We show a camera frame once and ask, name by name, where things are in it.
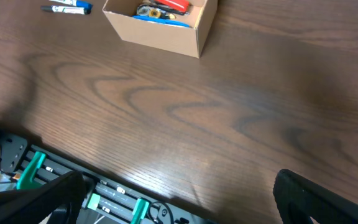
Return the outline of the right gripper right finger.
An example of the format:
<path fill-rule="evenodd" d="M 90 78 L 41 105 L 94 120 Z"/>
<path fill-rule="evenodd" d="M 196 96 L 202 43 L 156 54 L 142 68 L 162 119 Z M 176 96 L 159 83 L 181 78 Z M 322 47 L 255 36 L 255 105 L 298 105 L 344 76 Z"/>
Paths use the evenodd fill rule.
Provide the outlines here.
<path fill-rule="evenodd" d="M 358 205 L 288 170 L 278 172 L 273 196 L 284 224 L 358 224 Z"/>

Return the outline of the orange stapler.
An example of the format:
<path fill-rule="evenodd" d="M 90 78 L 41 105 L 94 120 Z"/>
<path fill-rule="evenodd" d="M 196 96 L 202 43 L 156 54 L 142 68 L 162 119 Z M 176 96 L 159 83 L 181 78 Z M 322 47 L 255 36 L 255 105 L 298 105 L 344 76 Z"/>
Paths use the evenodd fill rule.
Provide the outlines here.
<path fill-rule="evenodd" d="M 176 11 L 185 13 L 190 3 L 187 0 L 156 0 L 157 2 L 173 8 Z"/>

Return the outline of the blue whiteboard duster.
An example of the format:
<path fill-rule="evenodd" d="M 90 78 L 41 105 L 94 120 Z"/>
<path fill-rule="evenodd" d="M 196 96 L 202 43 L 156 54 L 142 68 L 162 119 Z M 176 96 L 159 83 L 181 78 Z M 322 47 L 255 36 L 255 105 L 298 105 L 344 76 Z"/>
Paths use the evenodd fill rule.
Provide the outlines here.
<path fill-rule="evenodd" d="M 153 18 L 153 17 L 145 17 L 145 16 L 133 16 L 133 18 L 135 19 L 139 19 L 142 21 L 147 21 L 147 22 L 154 22 L 154 23 L 159 23 L 159 24 L 167 24 L 170 26 L 180 26 L 180 27 L 190 27 L 188 24 L 182 23 L 182 22 L 177 22 L 177 21 L 172 21 L 169 19 L 161 19 L 161 18 Z"/>

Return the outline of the black whiteboard marker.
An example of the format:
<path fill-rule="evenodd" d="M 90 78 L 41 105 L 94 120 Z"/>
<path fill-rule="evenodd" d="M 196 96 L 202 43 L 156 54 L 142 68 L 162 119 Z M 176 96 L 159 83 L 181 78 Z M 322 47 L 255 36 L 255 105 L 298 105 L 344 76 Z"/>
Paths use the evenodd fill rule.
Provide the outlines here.
<path fill-rule="evenodd" d="M 81 14 L 81 15 L 88 15 L 91 13 L 90 9 L 84 7 L 41 6 L 40 9 L 42 11 L 52 12 L 52 13 Z"/>

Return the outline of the blue whiteboard marker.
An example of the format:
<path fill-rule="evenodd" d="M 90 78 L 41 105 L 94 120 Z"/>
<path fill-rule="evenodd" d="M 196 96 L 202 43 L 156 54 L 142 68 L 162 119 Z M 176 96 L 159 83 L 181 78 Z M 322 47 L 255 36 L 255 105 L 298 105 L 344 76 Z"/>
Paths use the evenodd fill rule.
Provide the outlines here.
<path fill-rule="evenodd" d="M 75 7 L 83 7 L 86 9 L 92 9 L 93 5 L 91 3 L 80 1 L 80 0 L 50 0 L 53 2 L 59 2 L 62 4 L 66 4 L 69 6 L 75 6 Z"/>

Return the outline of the brown cardboard box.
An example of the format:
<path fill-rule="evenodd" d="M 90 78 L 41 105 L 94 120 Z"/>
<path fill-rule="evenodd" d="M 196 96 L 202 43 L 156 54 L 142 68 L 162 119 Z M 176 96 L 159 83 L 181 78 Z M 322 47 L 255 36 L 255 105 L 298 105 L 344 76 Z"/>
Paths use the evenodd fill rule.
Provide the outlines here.
<path fill-rule="evenodd" d="M 218 7 L 218 0 L 189 0 L 187 15 L 176 20 L 188 27 L 136 19 L 142 0 L 107 0 L 103 13 L 122 40 L 200 57 Z"/>

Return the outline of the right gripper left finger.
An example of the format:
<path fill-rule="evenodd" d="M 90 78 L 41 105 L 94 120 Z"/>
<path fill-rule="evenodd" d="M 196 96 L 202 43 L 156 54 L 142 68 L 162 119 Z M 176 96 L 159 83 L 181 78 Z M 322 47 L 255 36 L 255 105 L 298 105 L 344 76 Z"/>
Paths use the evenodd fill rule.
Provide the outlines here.
<path fill-rule="evenodd" d="M 0 223 L 76 223 L 86 196 L 81 172 L 71 171 L 30 190 L 0 192 Z"/>

